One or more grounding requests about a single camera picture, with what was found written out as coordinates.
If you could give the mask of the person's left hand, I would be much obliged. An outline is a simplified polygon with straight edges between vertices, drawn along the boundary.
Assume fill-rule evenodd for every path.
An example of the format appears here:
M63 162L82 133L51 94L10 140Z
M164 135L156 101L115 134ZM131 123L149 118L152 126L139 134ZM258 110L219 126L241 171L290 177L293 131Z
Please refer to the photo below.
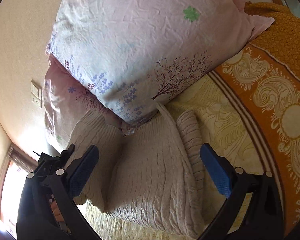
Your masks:
M50 207L51 207L51 210L53 212L53 215L54 215L56 221L57 222L64 222L64 218L63 218L63 216L62 216L55 200L52 201Z

